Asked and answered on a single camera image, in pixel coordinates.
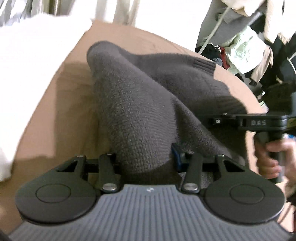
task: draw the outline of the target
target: hand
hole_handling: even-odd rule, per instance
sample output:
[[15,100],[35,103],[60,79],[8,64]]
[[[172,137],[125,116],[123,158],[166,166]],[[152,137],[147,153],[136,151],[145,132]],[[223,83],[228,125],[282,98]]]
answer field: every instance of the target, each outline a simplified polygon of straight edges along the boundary
[[268,152],[285,151],[285,176],[291,182],[296,183],[296,142],[294,139],[281,139],[264,146],[254,138],[254,145],[260,175],[266,179],[277,177],[282,167],[279,166],[278,161],[268,156]]

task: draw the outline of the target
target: red fabric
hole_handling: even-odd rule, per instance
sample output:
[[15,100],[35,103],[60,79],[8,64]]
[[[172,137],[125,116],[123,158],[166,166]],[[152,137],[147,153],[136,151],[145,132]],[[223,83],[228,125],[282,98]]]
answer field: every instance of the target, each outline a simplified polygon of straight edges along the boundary
[[221,60],[223,62],[223,68],[228,69],[228,68],[230,68],[230,65],[226,61],[225,49],[223,47],[220,47],[220,49],[221,49]]

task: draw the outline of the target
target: gray fabric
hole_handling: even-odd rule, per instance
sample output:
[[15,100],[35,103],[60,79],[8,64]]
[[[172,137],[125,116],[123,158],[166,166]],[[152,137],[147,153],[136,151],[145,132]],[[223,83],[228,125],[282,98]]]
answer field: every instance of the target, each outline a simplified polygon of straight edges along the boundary
[[[225,154],[244,164],[245,132],[206,129],[206,114],[246,113],[216,81],[214,62],[179,54],[133,55],[109,42],[87,53],[101,128],[128,183],[180,182],[171,143],[203,155]],[[211,175],[203,174],[207,185]]]
[[241,32],[246,26],[251,25],[256,21],[262,13],[266,10],[266,3],[253,13],[250,17],[246,17],[236,13],[230,9],[224,17],[221,25],[211,38],[210,42],[216,46],[225,43],[227,40],[233,38],[239,32]]
[[[219,14],[222,15],[223,12],[225,11],[226,8],[222,8],[219,11]],[[229,24],[230,22],[232,22],[233,20],[236,20],[238,18],[243,17],[241,14],[235,12],[233,9],[229,9],[229,11],[226,13],[226,15],[224,16],[223,20],[225,23]]]

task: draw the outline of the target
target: round black pad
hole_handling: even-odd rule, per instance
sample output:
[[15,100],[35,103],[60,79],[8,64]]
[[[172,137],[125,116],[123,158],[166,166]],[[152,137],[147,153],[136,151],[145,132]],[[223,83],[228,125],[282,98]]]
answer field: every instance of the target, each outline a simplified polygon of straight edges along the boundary
[[96,201],[93,187],[74,173],[50,171],[22,186],[15,198],[28,221],[56,224],[88,212]]
[[251,171],[232,172],[209,185],[205,202],[219,217],[240,224],[276,220],[284,208],[280,188]]
[[255,204],[262,201],[264,192],[258,187],[241,184],[230,190],[230,196],[233,200],[242,204]]

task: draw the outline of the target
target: light green fabric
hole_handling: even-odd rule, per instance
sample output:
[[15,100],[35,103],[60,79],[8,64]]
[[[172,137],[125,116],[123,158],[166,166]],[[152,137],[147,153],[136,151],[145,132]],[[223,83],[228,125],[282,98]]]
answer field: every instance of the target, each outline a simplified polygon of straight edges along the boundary
[[222,43],[220,46],[223,48],[229,47],[232,44],[232,41],[236,38],[236,36],[234,36],[233,38],[231,38],[230,40],[227,40],[225,43]]
[[260,64],[266,44],[249,27],[238,33],[229,47],[225,48],[229,65],[233,73],[247,73]]

